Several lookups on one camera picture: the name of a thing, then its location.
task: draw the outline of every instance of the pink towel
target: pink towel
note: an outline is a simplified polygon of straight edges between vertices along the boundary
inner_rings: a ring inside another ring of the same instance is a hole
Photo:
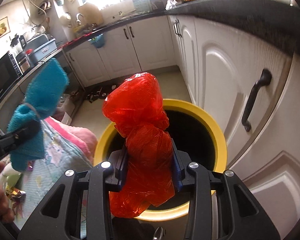
[[[93,163],[94,151],[98,140],[96,136],[87,128],[73,127],[63,124],[52,117],[48,117],[45,121],[50,124],[60,135],[74,143],[87,159]]]

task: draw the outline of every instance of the white kitchen cabinet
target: white kitchen cabinet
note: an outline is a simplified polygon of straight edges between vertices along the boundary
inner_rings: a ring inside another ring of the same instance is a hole
[[[128,24],[142,71],[176,64],[167,16]]]
[[[185,82],[191,101],[199,103],[198,47],[194,17],[178,16],[178,32],[181,35],[182,62],[185,69]]]
[[[169,19],[176,64],[178,65],[184,80],[186,80],[186,70],[183,65],[182,38],[181,34],[179,33],[178,17],[175,15],[170,15]]]
[[[291,58],[274,46],[232,27],[195,19],[199,58],[199,106],[224,132],[228,164],[251,145],[269,119],[282,93]],[[247,132],[241,118],[251,89],[263,69],[272,74],[262,87],[248,118]]]
[[[141,72],[126,25],[106,32],[104,36],[106,43],[98,52],[111,79]]]
[[[84,87],[110,79],[97,49],[89,41],[71,49],[67,56]]]
[[[293,56],[268,122],[231,170],[245,182],[283,239],[300,218],[300,56]]]

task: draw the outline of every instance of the black countertop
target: black countertop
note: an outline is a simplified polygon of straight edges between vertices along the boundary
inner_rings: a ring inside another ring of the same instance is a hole
[[[162,15],[190,15],[233,26],[276,46],[288,55],[300,54],[300,8],[274,0],[198,0],[169,11],[137,15],[108,24],[64,47],[81,43],[115,28]]]

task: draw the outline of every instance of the yellow bin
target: yellow bin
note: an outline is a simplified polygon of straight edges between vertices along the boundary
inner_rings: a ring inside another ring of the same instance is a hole
[[[222,173],[226,169],[227,148],[217,122],[203,109],[186,101],[164,99],[163,108],[169,117],[167,131],[177,149],[187,152],[192,161],[208,170]],[[111,123],[99,140],[93,164],[106,160],[111,152],[121,149],[123,144],[124,138],[114,128],[114,123]],[[189,211],[189,197],[189,193],[176,193],[161,206],[149,207],[138,219],[164,221],[184,216]]]

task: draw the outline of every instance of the red plastic bag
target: red plastic bag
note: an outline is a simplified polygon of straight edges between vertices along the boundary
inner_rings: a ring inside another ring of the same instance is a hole
[[[126,138],[129,154],[126,183],[110,192],[110,209],[116,217],[133,218],[150,204],[159,206],[174,196],[171,179],[172,142],[157,79],[135,74],[104,101],[103,114],[115,122]]]

